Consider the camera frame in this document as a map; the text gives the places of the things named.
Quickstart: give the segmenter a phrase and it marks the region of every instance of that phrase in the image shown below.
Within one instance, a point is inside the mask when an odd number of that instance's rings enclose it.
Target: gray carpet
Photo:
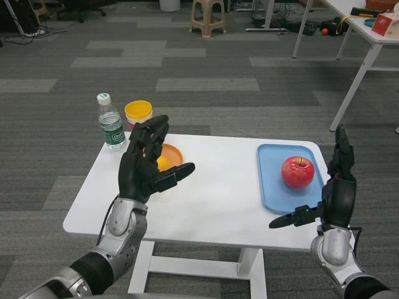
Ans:
[[[30,45],[0,49],[0,298],[15,298],[95,240],[67,235],[62,221],[103,143],[96,94],[109,92],[122,111],[134,99],[170,116],[171,133],[309,140],[330,159],[329,126],[368,44],[354,34],[335,61],[342,37],[246,33],[249,13],[227,15],[227,31],[203,40],[188,31],[190,5],[165,13],[157,3],[120,3],[107,17],[87,13],[74,29]],[[313,12],[310,19],[334,17]],[[378,63],[397,62],[383,49]],[[353,225],[364,227],[358,257],[399,290],[399,75],[366,74],[344,122],[355,147],[358,178]],[[235,261],[239,250],[157,244],[157,255]],[[270,299],[333,299],[309,254],[264,252]],[[125,293],[130,274],[109,293]],[[249,298],[244,281],[150,275],[148,292]]]

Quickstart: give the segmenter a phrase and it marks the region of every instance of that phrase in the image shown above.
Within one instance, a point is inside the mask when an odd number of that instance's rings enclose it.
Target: white table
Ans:
[[[148,202],[148,229],[140,246],[129,293],[144,292],[149,272],[249,280],[251,297],[266,299],[262,249],[308,251],[317,223],[269,229],[277,216],[261,201],[256,150],[264,143],[302,145],[312,150],[323,180],[327,167],[319,147],[306,141],[213,136],[167,135],[196,170]],[[97,235],[118,193],[117,174],[123,151],[105,145],[94,162],[67,217],[64,229]],[[240,247],[238,262],[152,256],[154,242]]]
[[[324,4],[328,7],[333,9],[340,17],[350,16],[350,12],[353,7],[365,7],[366,3],[365,0],[322,0]],[[300,41],[302,39],[302,33],[304,31],[305,23],[307,20],[307,15],[309,10],[312,8],[313,0],[308,0],[306,9],[304,12],[304,16],[302,18],[302,24],[300,25],[300,30],[298,33],[297,42],[295,44],[294,53],[292,58],[297,57],[297,53],[299,50]],[[355,79],[353,80],[352,85],[349,88],[347,95],[345,96],[344,101],[339,108],[337,115],[335,116],[330,130],[335,131],[337,126],[339,125],[346,109],[349,106],[350,101],[352,100],[353,96],[355,95],[360,82],[363,80],[364,75],[368,70],[381,70],[381,71],[399,71],[398,67],[374,67],[373,63],[378,56],[383,45],[399,45],[399,37],[392,38],[392,37],[384,37],[380,34],[375,33],[372,31],[370,27],[367,27],[364,24],[365,18],[359,17],[350,17],[346,20],[349,25],[349,29],[344,37],[344,41],[342,42],[341,48],[337,54],[337,59],[341,58],[342,52],[345,49],[345,45],[349,40],[350,33],[353,29],[355,29],[362,37],[371,43],[371,47],[368,50],[366,58],[364,58],[362,66],[359,68]]]

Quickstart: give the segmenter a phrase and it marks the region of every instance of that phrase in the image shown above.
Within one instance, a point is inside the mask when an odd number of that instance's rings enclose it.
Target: white bin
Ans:
[[[160,0],[162,11],[178,11],[180,9],[180,0]]]

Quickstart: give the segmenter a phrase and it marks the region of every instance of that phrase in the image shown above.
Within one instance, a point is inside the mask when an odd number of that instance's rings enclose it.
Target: red box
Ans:
[[[399,16],[396,14],[379,14],[372,31],[387,37],[399,37]]]

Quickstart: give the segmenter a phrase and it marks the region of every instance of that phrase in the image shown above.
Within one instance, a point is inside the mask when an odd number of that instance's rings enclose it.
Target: water bottle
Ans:
[[[126,144],[125,132],[118,110],[112,105],[111,97],[107,93],[97,95],[100,104],[99,122],[104,132],[107,146],[113,150],[123,148]]]

